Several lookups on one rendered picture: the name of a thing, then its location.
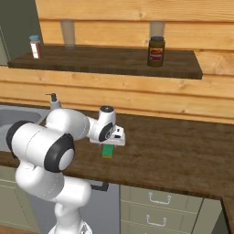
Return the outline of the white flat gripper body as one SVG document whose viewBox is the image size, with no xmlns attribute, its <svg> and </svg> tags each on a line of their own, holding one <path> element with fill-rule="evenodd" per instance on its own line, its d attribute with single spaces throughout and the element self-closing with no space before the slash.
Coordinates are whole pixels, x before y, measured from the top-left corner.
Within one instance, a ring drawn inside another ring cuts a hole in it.
<svg viewBox="0 0 234 234">
<path fill-rule="evenodd" d="M 90 139 L 90 142 L 93 144 L 109 144 L 109 145 L 125 146 L 125 136 L 121 136 L 121 137 L 113 136 L 103 142 L 98 142 L 98 141 Z"/>
</svg>

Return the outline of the green and yellow sponge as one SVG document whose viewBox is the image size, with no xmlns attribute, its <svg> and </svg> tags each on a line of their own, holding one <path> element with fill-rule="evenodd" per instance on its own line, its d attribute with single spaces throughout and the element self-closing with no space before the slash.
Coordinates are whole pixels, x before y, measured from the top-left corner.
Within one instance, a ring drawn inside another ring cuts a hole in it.
<svg viewBox="0 0 234 234">
<path fill-rule="evenodd" d="M 114 148 L 114 146 L 112 144 L 105 144 L 102 147 L 102 157 L 103 158 L 112 158 L 113 148 Z"/>
</svg>

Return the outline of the grey dishwasher front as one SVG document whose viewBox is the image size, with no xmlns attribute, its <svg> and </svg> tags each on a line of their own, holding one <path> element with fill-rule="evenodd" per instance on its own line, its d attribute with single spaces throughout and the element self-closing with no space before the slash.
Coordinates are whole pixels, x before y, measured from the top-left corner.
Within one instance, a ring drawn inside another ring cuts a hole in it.
<svg viewBox="0 0 234 234">
<path fill-rule="evenodd" d="M 101 181 L 89 180 L 90 185 L 101 186 Z M 48 234 L 56 224 L 53 202 L 28 195 L 29 203 L 41 234 Z M 92 189 L 90 201 L 80 209 L 93 234 L 120 234 L 120 186 L 109 183 L 108 190 Z"/>
</svg>

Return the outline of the grey soap dispenser black pump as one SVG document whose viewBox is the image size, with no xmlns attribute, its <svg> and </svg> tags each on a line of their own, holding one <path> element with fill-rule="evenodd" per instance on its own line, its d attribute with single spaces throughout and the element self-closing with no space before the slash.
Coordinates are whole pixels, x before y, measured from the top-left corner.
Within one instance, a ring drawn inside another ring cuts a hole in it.
<svg viewBox="0 0 234 234">
<path fill-rule="evenodd" d="M 61 104 L 60 104 L 60 100 L 57 99 L 57 95 L 55 93 L 49 93 L 48 96 L 50 97 L 50 101 L 49 101 L 50 109 L 52 111 L 59 109 L 61 107 Z"/>
</svg>

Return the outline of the olive drawer front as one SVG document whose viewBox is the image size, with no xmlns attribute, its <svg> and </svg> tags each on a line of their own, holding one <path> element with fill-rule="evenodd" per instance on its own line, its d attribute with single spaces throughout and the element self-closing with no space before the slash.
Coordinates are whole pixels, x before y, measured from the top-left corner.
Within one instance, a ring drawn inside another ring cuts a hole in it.
<svg viewBox="0 0 234 234">
<path fill-rule="evenodd" d="M 202 202 L 201 197 L 191 197 L 186 195 L 179 195 L 175 193 L 169 193 L 164 191 L 157 191 L 152 189 L 145 189 L 133 186 L 121 186 L 121 200 L 130 201 L 137 204 L 143 204 L 147 206 L 171 208 L 175 210 L 187 211 L 197 213 Z M 170 195 L 172 197 L 169 205 L 154 204 L 149 200 L 148 193 L 152 192 L 155 197 L 164 199 Z"/>
<path fill-rule="evenodd" d="M 121 202 L 121 220 L 152 228 L 191 233 L 197 215 Z"/>
<path fill-rule="evenodd" d="M 131 224 L 130 222 L 122 220 L 121 234 L 189 234 L 189 233 L 147 228 L 145 226 Z"/>
</svg>

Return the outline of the dark jar red label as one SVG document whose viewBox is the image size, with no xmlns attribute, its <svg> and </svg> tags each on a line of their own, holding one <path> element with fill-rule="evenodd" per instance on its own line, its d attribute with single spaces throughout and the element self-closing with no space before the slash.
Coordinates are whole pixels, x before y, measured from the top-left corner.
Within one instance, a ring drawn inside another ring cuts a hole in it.
<svg viewBox="0 0 234 234">
<path fill-rule="evenodd" d="M 148 46 L 147 65 L 161 67 L 164 63 L 165 39 L 163 37 L 151 37 Z"/>
</svg>

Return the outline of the steel sink basin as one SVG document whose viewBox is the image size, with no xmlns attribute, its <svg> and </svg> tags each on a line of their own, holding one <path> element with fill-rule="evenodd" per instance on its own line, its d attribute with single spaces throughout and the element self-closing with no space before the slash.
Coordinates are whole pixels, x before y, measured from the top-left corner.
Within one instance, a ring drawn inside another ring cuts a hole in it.
<svg viewBox="0 0 234 234">
<path fill-rule="evenodd" d="M 18 121 L 31 121 L 40 124 L 48 116 L 49 110 L 0 105 L 0 151 L 9 152 L 5 141 L 9 128 Z"/>
</svg>

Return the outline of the olive cupboard side panel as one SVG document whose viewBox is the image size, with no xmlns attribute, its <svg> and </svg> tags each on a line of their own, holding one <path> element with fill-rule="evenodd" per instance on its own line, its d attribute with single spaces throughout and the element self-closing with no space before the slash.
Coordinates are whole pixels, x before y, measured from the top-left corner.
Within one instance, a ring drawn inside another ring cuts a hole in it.
<svg viewBox="0 0 234 234">
<path fill-rule="evenodd" d="M 219 200 L 204 198 L 192 234 L 211 234 L 221 210 Z"/>
</svg>

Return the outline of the olive cupboard door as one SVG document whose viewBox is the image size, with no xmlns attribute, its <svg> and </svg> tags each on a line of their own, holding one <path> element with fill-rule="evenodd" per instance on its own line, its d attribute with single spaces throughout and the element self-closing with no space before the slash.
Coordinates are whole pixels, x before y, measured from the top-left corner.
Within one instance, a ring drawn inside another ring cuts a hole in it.
<svg viewBox="0 0 234 234">
<path fill-rule="evenodd" d="M 0 165 L 0 225 L 39 233 L 27 194 L 16 183 L 16 170 Z"/>
</svg>

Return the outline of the red spice jar blue lid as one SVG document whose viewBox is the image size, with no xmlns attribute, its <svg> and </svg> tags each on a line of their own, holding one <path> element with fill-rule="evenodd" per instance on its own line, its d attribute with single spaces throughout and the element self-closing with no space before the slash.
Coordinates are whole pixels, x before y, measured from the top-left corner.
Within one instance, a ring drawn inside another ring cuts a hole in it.
<svg viewBox="0 0 234 234">
<path fill-rule="evenodd" d="M 33 35 L 29 37 L 30 46 L 33 54 L 34 59 L 41 59 L 42 58 L 42 50 L 41 50 L 41 43 L 39 41 L 39 37 L 37 35 Z"/>
</svg>

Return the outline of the dark olive tall cupboard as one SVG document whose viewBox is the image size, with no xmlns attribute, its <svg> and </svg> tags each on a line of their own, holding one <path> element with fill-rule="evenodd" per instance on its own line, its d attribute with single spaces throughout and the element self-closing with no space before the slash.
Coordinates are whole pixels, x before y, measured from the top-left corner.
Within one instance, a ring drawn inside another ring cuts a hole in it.
<svg viewBox="0 0 234 234">
<path fill-rule="evenodd" d="M 44 44 L 36 0 L 0 0 L 0 66 L 30 52 L 30 36 Z"/>
</svg>

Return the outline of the dark wooden wall shelf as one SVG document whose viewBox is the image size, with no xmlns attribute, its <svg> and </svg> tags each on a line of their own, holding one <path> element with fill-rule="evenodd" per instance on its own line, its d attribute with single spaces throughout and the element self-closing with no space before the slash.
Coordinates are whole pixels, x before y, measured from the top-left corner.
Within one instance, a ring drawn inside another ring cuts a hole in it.
<svg viewBox="0 0 234 234">
<path fill-rule="evenodd" d="M 8 62 L 9 68 L 201 80 L 193 50 L 166 50 L 162 67 L 147 65 L 146 48 L 44 46 L 43 58 L 31 52 Z"/>
</svg>

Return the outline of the pale shelf bracket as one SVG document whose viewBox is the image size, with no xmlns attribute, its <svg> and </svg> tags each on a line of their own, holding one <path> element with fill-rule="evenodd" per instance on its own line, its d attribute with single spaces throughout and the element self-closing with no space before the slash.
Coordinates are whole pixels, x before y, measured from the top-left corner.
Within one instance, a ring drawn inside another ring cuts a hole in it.
<svg viewBox="0 0 234 234">
<path fill-rule="evenodd" d="M 150 23 L 150 37 L 162 37 L 165 34 L 164 22 L 151 22 Z"/>
<path fill-rule="evenodd" d="M 75 46 L 75 31 L 74 31 L 74 23 L 72 20 L 61 20 L 60 27 L 62 31 L 62 36 L 64 40 L 64 44 L 66 47 L 74 47 Z"/>
</svg>

